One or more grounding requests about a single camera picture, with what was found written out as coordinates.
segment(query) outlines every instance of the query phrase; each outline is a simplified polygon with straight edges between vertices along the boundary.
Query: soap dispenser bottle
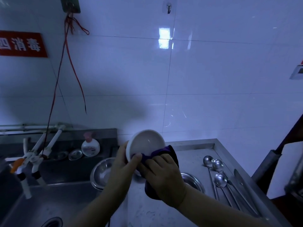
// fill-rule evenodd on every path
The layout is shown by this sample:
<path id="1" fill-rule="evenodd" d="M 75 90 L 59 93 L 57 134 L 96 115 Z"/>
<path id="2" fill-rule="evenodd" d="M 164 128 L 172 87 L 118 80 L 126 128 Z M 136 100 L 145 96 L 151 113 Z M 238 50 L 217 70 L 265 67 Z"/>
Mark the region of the soap dispenser bottle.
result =
<path id="1" fill-rule="evenodd" d="M 100 151 L 100 144 L 92 138 L 92 132 L 84 133 L 85 141 L 82 143 L 81 150 L 85 156 L 96 156 Z"/>

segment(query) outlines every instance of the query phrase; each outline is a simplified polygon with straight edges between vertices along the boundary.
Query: person's left hand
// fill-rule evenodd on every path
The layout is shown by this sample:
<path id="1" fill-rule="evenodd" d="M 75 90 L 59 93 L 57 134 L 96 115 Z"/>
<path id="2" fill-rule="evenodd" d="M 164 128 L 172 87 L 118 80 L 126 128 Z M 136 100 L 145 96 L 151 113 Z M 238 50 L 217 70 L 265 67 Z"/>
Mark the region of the person's left hand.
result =
<path id="1" fill-rule="evenodd" d="M 128 141 L 120 146 L 111 167 L 108 182 L 102 192 L 112 196 L 115 202 L 118 203 L 117 205 L 123 202 L 131 185 L 132 175 L 142 159 L 142 154 L 136 154 L 131 158 L 131 161 L 127 163 L 125 156 L 127 143 Z"/>

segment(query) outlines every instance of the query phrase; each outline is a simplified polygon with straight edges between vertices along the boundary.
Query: forearm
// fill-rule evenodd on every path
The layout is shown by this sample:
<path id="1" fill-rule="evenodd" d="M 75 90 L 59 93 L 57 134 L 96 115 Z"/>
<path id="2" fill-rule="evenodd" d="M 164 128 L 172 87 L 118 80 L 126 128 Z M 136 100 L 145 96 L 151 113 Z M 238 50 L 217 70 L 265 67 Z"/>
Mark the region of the forearm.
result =
<path id="1" fill-rule="evenodd" d="M 268 227 L 260 219 L 223 205 L 190 186 L 178 210 L 198 226 Z"/>
<path id="2" fill-rule="evenodd" d="M 119 205 L 113 193 L 103 191 L 99 197 L 77 214 L 68 227 L 105 226 Z"/>

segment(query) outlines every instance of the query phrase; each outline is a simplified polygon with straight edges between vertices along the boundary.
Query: red sign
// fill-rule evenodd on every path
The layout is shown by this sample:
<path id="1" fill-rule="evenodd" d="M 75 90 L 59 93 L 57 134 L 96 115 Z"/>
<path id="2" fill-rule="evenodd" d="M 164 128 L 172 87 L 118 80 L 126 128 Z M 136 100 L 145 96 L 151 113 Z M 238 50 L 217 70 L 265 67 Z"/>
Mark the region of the red sign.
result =
<path id="1" fill-rule="evenodd" d="M 47 57 L 40 33 L 1 30 L 0 55 L 17 57 Z"/>

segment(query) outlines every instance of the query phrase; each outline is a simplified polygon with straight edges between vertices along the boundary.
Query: person's right hand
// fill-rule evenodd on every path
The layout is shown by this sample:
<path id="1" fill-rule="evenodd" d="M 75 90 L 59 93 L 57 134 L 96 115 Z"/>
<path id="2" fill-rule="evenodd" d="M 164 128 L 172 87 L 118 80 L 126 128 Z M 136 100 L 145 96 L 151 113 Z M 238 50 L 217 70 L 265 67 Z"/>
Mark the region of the person's right hand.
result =
<path id="1" fill-rule="evenodd" d="M 162 154 L 146 160 L 146 165 L 150 169 L 142 163 L 138 165 L 141 175 L 163 202 L 178 208 L 185 198 L 186 186 L 175 161 L 169 154 Z"/>

